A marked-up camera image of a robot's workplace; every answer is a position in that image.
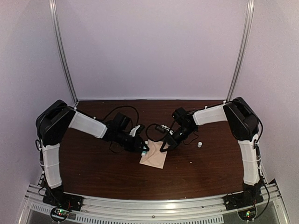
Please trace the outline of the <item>beige envelope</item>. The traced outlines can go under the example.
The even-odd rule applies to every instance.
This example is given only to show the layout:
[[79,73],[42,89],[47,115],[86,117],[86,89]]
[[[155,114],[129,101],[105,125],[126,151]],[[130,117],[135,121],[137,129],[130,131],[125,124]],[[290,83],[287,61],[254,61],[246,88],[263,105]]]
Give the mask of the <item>beige envelope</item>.
[[153,142],[148,140],[147,143],[149,151],[145,156],[141,157],[139,163],[142,165],[163,169],[167,155],[167,152],[160,152],[160,147],[163,142]]

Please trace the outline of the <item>white glue stick cap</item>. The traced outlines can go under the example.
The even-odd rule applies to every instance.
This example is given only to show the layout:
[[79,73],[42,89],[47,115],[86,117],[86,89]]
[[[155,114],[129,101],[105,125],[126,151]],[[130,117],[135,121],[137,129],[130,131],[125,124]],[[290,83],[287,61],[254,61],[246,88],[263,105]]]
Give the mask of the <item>white glue stick cap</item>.
[[201,148],[201,147],[202,147],[202,145],[203,145],[203,143],[202,143],[202,142],[200,142],[200,141],[197,143],[197,147],[198,147],[198,148]]

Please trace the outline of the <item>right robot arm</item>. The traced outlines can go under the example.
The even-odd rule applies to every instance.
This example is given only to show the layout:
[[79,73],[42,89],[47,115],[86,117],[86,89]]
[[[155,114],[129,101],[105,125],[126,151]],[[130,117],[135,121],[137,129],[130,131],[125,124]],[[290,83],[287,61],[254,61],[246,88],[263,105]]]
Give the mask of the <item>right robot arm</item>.
[[232,135],[238,141],[243,162],[243,193],[240,203],[251,205],[257,199],[262,181],[259,175],[259,118],[242,97],[212,107],[188,112],[180,107],[172,114],[179,128],[173,133],[167,133],[160,147],[160,152],[175,149],[186,140],[199,126],[226,121]]

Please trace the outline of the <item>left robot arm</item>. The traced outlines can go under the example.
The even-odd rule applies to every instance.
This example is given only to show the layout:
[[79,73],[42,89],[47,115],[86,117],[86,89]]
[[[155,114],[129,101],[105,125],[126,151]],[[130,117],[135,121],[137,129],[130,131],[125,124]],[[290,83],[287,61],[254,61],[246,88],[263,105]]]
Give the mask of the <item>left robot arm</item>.
[[117,113],[110,121],[89,116],[64,101],[57,100],[36,119],[43,170],[50,189],[62,186],[59,167],[60,144],[68,129],[75,129],[106,142],[115,142],[128,152],[146,153],[148,144],[140,136],[145,128],[137,124],[126,131],[131,118]]

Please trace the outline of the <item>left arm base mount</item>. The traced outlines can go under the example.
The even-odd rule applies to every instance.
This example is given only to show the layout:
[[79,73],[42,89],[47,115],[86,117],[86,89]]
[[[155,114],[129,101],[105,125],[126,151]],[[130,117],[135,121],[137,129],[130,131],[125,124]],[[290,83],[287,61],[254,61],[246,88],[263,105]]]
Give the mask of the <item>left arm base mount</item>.
[[63,185],[51,189],[49,186],[45,187],[45,195],[43,202],[55,207],[63,208],[65,210],[80,211],[83,197],[72,195],[64,192]]

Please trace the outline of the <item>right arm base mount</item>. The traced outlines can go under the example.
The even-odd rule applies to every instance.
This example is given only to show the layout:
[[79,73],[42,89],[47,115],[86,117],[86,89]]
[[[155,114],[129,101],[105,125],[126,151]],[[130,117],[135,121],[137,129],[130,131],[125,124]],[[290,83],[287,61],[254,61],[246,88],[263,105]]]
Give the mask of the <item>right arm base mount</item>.
[[228,193],[223,197],[223,201],[226,210],[235,210],[261,203],[263,196],[260,188],[248,186],[241,193]]

